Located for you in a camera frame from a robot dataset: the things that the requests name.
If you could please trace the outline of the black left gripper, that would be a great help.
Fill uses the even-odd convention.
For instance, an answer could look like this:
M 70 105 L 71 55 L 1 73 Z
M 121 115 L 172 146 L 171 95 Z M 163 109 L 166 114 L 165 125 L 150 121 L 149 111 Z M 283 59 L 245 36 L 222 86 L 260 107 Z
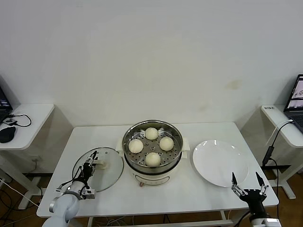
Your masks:
M 92 163 L 96 159 L 98 152 L 94 151 L 90 157 L 85 161 L 83 165 L 83 170 L 79 175 L 79 181 L 87 182 L 89 178 L 93 175 L 93 166 Z

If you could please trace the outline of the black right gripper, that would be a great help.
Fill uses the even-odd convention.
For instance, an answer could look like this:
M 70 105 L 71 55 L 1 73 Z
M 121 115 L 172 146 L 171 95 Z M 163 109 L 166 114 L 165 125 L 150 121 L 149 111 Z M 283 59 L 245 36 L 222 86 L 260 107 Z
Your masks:
M 266 218 L 267 213 L 263 206 L 263 201 L 266 198 L 268 185 L 265 184 L 263 178 L 255 172 L 260 189 L 242 189 L 238 186 L 234 172 L 232 172 L 232 191 L 241 196 L 241 200 L 248 204 L 251 217 L 250 219 Z

